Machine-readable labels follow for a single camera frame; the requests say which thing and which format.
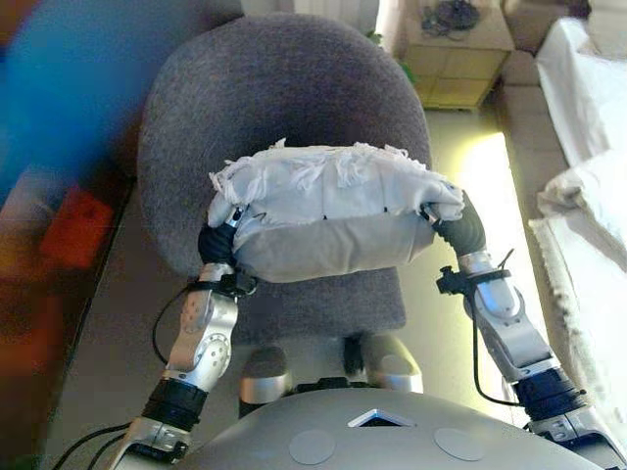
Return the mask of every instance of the wooden cabinet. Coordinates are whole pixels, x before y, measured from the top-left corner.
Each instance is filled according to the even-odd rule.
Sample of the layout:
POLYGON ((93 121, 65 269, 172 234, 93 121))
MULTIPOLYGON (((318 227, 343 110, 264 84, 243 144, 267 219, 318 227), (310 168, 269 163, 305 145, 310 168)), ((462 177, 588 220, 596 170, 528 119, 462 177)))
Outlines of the wooden cabinet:
POLYGON ((418 15, 406 20, 403 56, 425 108, 478 109, 494 85, 514 46, 499 8, 480 13, 477 26, 456 32, 455 40, 423 31, 418 15))

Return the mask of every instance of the red object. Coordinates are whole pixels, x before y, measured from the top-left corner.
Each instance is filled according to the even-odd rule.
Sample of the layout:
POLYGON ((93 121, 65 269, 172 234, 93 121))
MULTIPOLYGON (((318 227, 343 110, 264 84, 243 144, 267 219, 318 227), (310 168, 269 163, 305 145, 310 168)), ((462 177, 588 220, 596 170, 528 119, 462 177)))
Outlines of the red object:
POLYGON ((65 267, 87 269, 111 228, 113 215, 109 206, 73 186, 48 227, 39 252, 65 267))

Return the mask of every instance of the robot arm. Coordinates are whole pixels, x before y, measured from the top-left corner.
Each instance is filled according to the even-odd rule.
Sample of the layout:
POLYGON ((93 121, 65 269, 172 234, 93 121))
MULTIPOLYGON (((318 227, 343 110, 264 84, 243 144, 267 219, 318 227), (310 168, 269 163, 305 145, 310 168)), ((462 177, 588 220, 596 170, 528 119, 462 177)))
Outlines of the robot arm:
POLYGON ((201 231, 199 250, 205 265, 188 289, 168 365, 108 469, 165 467, 188 450, 190 431, 231 358, 237 297, 255 290, 255 281, 232 267, 231 246, 241 213, 236 209, 221 227, 201 231))
POLYGON ((485 234, 464 195, 462 218, 438 220, 428 207, 423 216, 458 256, 459 272, 442 269, 442 293, 463 294, 464 307, 482 334, 488 352, 531 418, 529 430, 579 453, 606 469, 627 469, 627 456, 594 407, 561 369, 555 353, 525 312, 509 272, 492 264, 485 234))

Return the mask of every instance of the floor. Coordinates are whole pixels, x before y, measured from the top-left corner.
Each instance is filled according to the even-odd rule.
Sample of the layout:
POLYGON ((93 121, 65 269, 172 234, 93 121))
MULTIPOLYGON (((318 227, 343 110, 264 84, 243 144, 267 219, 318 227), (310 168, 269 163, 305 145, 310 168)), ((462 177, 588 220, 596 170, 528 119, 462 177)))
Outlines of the floor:
MULTIPOLYGON (((480 113, 428 112, 427 120, 434 169, 468 190, 496 258, 515 248, 508 267, 516 275, 529 315, 544 331, 505 144, 492 106, 480 113)), ((408 324, 398 336, 422 370, 425 393, 522 425, 523 416, 484 401, 474 390, 470 321, 461 298, 441 296, 435 286, 439 268, 447 264, 455 266, 455 256, 436 240, 413 264, 399 269, 408 324)), ((184 282, 149 243, 134 194, 68 371, 42 469, 50 469, 62 451, 84 434, 128 421, 141 411, 162 371, 151 350, 149 329, 156 313, 184 282)), ((177 331, 177 314, 175 306, 163 321, 159 336, 163 349, 177 331)), ((296 382, 341 373, 337 340, 287 341, 283 346, 296 382), (318 360, 311 361, 312 356, 318 360)), ((249 348, 235 350, 229 370, 210 394, 201 424, 194 430, 197 445, 235 421, 237 378, 249 352, 249 348)), ((503 397, 494 363, 485 352, 481 361, 484 389, 503 397)), ((100 444, 85 446, 67 468, 85 468, 100 444)))

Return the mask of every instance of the white sheet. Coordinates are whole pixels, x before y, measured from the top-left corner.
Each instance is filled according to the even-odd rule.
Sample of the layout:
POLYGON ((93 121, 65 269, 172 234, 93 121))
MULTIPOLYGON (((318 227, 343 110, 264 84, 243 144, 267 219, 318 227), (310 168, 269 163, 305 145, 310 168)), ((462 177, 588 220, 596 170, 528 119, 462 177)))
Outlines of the white sheet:
POLYGON ((552 180, 531 222, 571 362, 582 386, 627 447, 627 153, 608 151, 552 180))
POLYGON ((584 21, 555 22, 537 64, 571 166, 608 149, 627 149, 627 62, 597 57, 584 21))

